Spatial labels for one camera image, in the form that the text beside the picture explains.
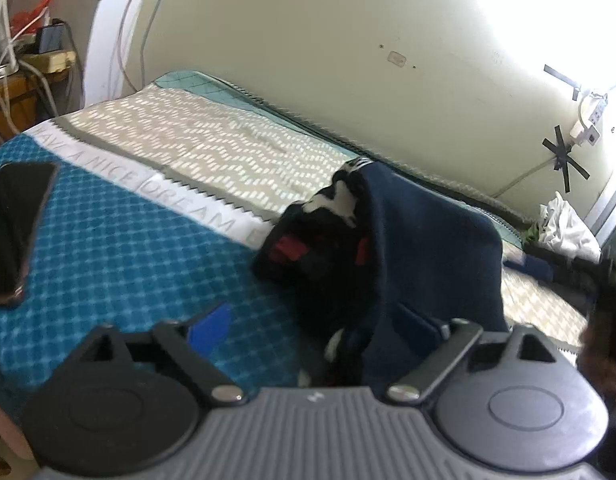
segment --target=metal screw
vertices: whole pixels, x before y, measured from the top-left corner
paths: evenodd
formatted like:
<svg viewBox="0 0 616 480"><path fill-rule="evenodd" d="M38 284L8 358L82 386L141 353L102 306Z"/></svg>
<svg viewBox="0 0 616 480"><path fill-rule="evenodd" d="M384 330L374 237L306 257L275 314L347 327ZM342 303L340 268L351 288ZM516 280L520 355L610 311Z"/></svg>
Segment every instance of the metal screw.
<svg viewBox="0 0 616 480"><path fill-rule="evenodd" d="M243 390L233 384L222 384L215 386L211 395L219 402L239 402L243 399Z"/></svg>
<svg viewBox="0 0 616 480"><path fill-rule="evenodd" d="M418 389L408 384L393 384L388 388L388 397L395 402L412 402L417 400L420 395Z"/></svg>

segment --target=bed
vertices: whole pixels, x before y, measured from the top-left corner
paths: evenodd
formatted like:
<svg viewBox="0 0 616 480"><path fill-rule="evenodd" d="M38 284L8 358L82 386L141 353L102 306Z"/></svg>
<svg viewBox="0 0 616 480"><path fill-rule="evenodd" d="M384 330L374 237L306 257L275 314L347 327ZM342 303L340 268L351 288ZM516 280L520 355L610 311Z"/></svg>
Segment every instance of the bed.
<svg viewBox="0 0 616 480"><path fill-rule="evenodd" d="M296 384L293 292L258 282L249 263L287 205L326 186L354 156L247 92L189 71L7 142L0 165L57 160L61 168L26 298L0 310L0 405L18 418L97 324L142 331L218 301L231 304L233 323L211 361L249 392ZM517 257L518 234L489 217L504 257ZM510 323L535 324L574 356L585 319L531 278L502 272Z"/></svg>

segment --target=black smartphone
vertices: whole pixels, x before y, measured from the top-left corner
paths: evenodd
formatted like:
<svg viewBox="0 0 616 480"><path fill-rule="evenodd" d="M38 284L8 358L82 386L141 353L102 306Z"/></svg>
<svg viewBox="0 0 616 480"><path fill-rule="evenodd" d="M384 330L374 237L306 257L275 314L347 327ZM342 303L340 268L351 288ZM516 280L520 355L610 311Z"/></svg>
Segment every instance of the black smartphone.
<svg viewBox="0 0 616 480"><path fill-rule="evenodd" d="M58 170L54 162L0 167L0 306L23 300L37 224Z"/></svg>

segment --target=ribbed gray surface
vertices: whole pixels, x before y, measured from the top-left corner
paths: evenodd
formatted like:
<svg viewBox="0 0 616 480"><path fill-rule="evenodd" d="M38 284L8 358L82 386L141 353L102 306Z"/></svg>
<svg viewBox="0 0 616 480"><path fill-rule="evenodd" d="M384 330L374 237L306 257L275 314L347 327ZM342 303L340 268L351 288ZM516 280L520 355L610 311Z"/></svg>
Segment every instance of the ribbed gray surface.
<svg viewBox="0 0 616 480"><path fill-rule="evenodd" d="M68 477L43 470L37 480ZM386 406L367 388L267 388L216 410L175 457L128 480L601 479L587 465L513 477L447 449L417 410Z"/></svg>

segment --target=folded clothing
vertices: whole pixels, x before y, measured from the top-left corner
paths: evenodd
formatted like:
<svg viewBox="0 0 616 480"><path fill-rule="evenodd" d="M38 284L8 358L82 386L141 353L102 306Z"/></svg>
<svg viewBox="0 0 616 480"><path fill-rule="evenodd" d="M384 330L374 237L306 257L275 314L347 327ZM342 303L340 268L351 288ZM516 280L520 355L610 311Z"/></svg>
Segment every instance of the folded clothing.
<svg viewBox="0 0 616 480"><path fill-rule="evenodd" d="M300 290L302 330L354 356L344 383L377 391L415 368L454 317L505 332L502 243L491 221L357 158L281 216L255 258Z"/></svg>

